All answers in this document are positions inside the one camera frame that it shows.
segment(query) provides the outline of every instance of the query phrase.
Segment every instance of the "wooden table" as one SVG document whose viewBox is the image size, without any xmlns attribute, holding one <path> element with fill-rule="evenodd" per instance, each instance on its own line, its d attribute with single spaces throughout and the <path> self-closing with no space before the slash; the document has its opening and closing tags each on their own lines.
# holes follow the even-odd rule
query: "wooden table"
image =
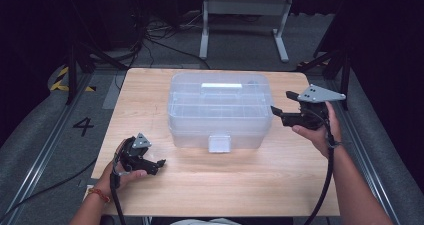
<svg viewBox="0 0 424 225">
<path fill-rule="evenodd" d="M 128 216 L 309 216 L 318 201 L 327 160 L 310 141 L 283 127 L 274 117 L 259 149 L 234 149 L 226 154 L 205 148 L 174 146 L 168 129 L 168 92 L 172 76 L 190 70 L 130 69 L 105 135 L 92 178 L 99 178 L 119 143 L 143 133 L 152 142 L 144 158 L 166 159 L 156 176 L 129 184 L 118 192 Z M 196 70 L 198 72 L 241 72 Z M 301 73 L 265 75 L 275 106 L 298 112 L 285 92 L 303 92 L 309 85 Z M 106 213 L 116 214 L 110 203 Z M 337 216 L 331 183 L 318 215 Z"/>
</svg>

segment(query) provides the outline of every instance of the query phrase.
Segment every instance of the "hand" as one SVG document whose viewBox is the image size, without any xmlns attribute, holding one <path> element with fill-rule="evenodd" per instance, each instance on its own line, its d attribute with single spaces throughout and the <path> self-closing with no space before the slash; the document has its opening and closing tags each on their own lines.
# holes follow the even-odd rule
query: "hand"
<svg viewBox="0 0 424 225">
<path fill-rule="evenodd" d="M 124 139 L 121 144 L 118 146 L 118 148 L 116 149 L 116 153 L 118 153 L 121 150 L 121 147 L 124 145 L 126 139 Z M 99 181 L 96 183 L 96 185 L 94 185 L 95 188 L 98 188 L 100 190 L 102 190 L 103 194 L 106 196 L 111 195 L 111 191 L 110 191 L 110 174 L 112 173 L 112 169 L 113 169 L 113 162 L 110 162 L 105 170 L 103 171 L 102 176 L 100 177 Z M 119 162 L 118 166 L 117 166 L 117 170 L 118 171 L 123 171 L 123 167 L 122 164 Z M 120 186 L 118 188 L 118 190 L 122 189 L 125 187 L 125 185 L 127 185 L 129 182 L 143 178 L 144 176 L 147 176 L 147 172 L 144 170 L 137 170 L 137 171 L 132 171 L 130 172 L 130 174 L 128 175 L 123 175 L 120 178 Z"/>
<path fill-rule="evenodd" d="M 337 142 L 342 141 L 340 124 L 339 120 L 336 117 L 336 113 L 334 112 L 334 108 L 330 102 L 325 102 L 328 109 L 328 117 L 330 120 L 331 134 L 334 136 L 334 140 Z M 299 134 L 300 136 L 310 140 L 312 144 L 321 152 L 321 154 L 328 158 L 328 144 L 327 144 L 327 130 L 325 126 L 321 126 L 316 131 L 309 130 L 305 127 L 295 125 L 292 127 L 292 130 Z"/>
</svg>

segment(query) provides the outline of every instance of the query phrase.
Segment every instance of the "gray floor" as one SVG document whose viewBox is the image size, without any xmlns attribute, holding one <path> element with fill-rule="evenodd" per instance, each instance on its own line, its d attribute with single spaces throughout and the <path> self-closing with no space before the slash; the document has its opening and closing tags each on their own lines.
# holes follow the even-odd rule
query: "gray floor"
<svg viewBox="0 0 424 225">
<path fill-rule="evenodd" d="M 313 59 L 312 54 L 332 18 L 331 15 L 289 16 L 283 33 L 290 58 L 286 64 L 280 62 L 271 36 L 271 29 L 278 24 L 275 18 L 262 17 L 254 22 L 234 17 L 215 18 L 211 21 L 206 63 L 211 69 L 293 71 L 299 62 Z M 198 55 L 201 29 L 196 25 L 155 41 Z M 205 63 L 193 56 L 149 41 L 144 44 L 146 47 L 133 67 L 206 68 Z M 52 85 L 62 66 L 58 64 L 46 86 Z M 339 85 L 339 77 L 334 81 L 323 80 L 321 70 L 322 67 L 317 67 L 307 72 L 310 83 L 333 89 Z M 22 198 L 72 176 L 97 157 L 124 76 L 125 72 L 99 65 L 93 74 L 79 74 L 81 88 L 95 86 L 95 92 L 81 92 L 71 105 L 65 106 L 67 92 L 52 91 L 25 118 L 0 150 L 1 214 Z M 354 71 L 349 84 L 348 106 L 349 111 L 339 106 L 337 110 L 343 121 L 344 140 L 370 187 L 396 224 L 422 224 L 423 194 L 396 153 Z M 82 129 L 73 128 L 73 125 L 87 117 L 94 127 L 82 136 Z M 92 169 L 93 166 L 62 186 L 29 200 L 4 224 L 66 224 L 81 203 Z M 302 224 L 304 220 L 296 218 L 295 222 Z M 329 221 L 340 224 L 338 217 L 329 218 Z M 128 218 L 127 222 L 140 224 L 141 218 Z M 328 223 L 326 218 L 317 217 L 313 224 Z"/>
</svg>

